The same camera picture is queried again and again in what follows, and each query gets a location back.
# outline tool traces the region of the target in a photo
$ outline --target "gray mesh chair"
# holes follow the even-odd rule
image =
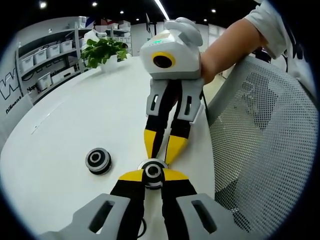
[[[316,154],[318,111],[300,83],[253,57],[208,106],[215,200],[266,238],[301,195]]]

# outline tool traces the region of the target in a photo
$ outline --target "black and white bearing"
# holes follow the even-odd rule
[[[85,165],[94,175],[106,174],[112,165],[111,156],[105,149],[97,147],[86,155]]]
[[[162,187],[161,169],[168,169],[168,165],[156,158],[144,160],[138,167],[138,170],[145,169],[147,189],[156,190]]]

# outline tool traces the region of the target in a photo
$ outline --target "white sleeve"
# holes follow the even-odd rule
[[[282,19],[268,1],[263,1],[244,18],[251,22],[267,40],[265,49],[273,59],[278,58],[287,49],[281,28]]]
[[[85,50],[87,47],[88,47],[88,45],[87,45],[87,41],[89,40],[89,39],[91,39],[91,31],[88,31],[85,35],[84,35],[84,43],[83,43],[83,45],[81,46],[81,50],[83,51],[83,50]]]

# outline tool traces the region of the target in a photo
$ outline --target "green leaves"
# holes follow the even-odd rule
[[[96,42],[96,41],[93,41],[92,39],[88,39],[88,41],[86,41],[86,44],[89,45],[89,46],[92,46],[92,45],[95,46],[96,43],[97,43],[97,42]]]
[[[82,59],[88,60],[89,68],[97,68],[99,64],[105,64],[112,55],[117,55],[121,60],[127,58],[127,50],[123,48],[123,43],[111,38],[94,41],[89,39],[88,47],[81,53]]]
[[[121,59],[121,61],[127,58],[127,50],[125,48],[117,51],[116,54],[118,56],[118,59]]]

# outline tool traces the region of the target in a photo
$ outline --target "round table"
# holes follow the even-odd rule
[[[147,158],[150,79],[138,57],[119,62],[109,74],[99,67],[89,70],[48,94],[15,127],[1,153],[1,183],[31,232],[61,230],[76,210],[101,193],[109,194],[119,176]],[[166,144],[164,140],[159,159],[164,159]],[[104,148],[112,157],[105,175],[94,175],[85,165],[94,148]],[[214,198],[214,159],[204,111],[170,168],[186,174],[198,193]],[[168,239],[161,191],[146,190],[144,206],[147,230],[140,239]]]

